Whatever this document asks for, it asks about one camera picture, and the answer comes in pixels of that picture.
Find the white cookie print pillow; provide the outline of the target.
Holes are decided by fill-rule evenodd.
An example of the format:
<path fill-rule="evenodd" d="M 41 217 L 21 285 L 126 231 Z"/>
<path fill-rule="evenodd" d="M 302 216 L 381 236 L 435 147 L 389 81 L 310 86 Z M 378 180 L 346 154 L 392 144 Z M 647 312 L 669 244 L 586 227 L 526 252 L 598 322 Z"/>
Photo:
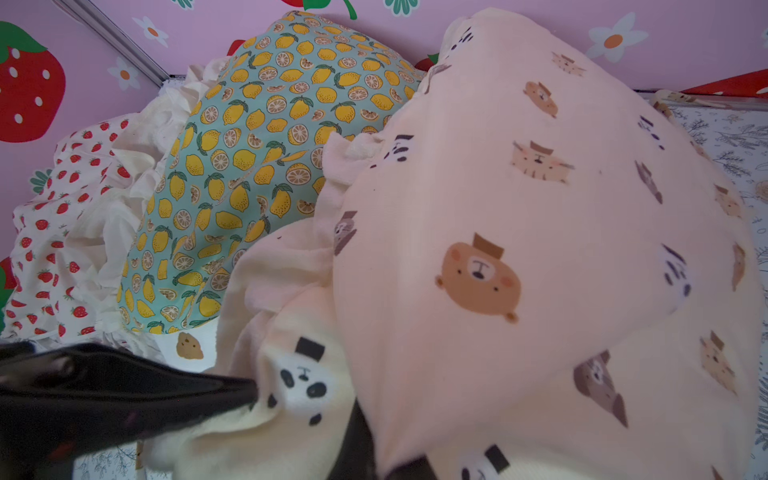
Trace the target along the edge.
<path fill-rule="evenodd" d="M 171 368 L 202 373 L 216 362 L 216 334 L 203 328 L 155 335 L 163 361 Z"/>

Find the teal lemon print pillow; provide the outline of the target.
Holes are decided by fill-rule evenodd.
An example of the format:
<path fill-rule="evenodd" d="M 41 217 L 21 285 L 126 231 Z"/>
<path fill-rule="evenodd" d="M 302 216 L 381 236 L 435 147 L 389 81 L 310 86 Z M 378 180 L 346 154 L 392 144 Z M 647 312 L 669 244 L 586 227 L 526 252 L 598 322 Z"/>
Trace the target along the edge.
<path fill-rule="evenodd" d="M 329 137 L 380 131 L 421 77 L 393 49 L 309 12 L 246 40 L 146 203 L 116 296 L 124 325 L 170 334 L 215 319 L 246 250 L 314 213 Z"/>

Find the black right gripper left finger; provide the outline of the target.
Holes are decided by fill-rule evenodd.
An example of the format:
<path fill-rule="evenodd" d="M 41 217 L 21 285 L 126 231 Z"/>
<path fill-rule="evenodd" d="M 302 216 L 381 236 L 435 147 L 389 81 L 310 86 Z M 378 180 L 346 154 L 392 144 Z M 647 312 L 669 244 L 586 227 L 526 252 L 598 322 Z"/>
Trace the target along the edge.
<path fill-rule="evenodd" d="M 85 454 L 251 407 L 250 379 L 184 372 L 83 343 L 1 346 L 1 476 L 56 479 Z"/>

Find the cream animal print pillow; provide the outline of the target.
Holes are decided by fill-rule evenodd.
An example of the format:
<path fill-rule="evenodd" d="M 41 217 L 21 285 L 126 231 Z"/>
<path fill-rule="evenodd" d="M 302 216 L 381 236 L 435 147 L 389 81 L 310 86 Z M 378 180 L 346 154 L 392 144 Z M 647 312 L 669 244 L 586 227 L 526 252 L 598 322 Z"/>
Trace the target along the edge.
<path fill-rule="evenodd" d="M 740 479 L 763 288 L 738 191 L 530 19 L 456 21 L 312 217 L 236 263 L 215 371 L 258 399 L 157 437 L 176 479 Z"/>

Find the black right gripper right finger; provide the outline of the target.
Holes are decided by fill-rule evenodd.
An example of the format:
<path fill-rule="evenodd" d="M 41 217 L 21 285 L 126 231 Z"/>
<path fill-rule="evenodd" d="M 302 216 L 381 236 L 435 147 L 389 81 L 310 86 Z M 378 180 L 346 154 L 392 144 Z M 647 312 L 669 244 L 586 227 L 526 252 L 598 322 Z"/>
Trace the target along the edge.
<path fill-rule="evenodd" d="M 425 456 L 402 465 L 386 476 L 377 474 L 371 430 L 358 401 L 355 401 L 339 454 L 327 480 L 436 480 Z"/>

